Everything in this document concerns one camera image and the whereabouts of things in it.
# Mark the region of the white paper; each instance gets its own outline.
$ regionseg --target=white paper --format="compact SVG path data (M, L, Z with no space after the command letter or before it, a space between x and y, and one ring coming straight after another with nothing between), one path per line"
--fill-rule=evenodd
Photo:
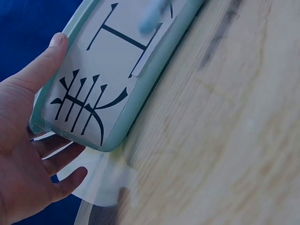
M140 71L186 2L175 1L173 18L167 11L158 31L143 36L138 26L147 1L100 1L58 71L42 117L102 146L135 88Z

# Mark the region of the wood grain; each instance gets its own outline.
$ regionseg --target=wood grain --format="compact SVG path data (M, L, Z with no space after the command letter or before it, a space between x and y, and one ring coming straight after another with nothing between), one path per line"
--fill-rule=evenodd
M300 224L299 118L300 1L209 1L124 143L118 224Z

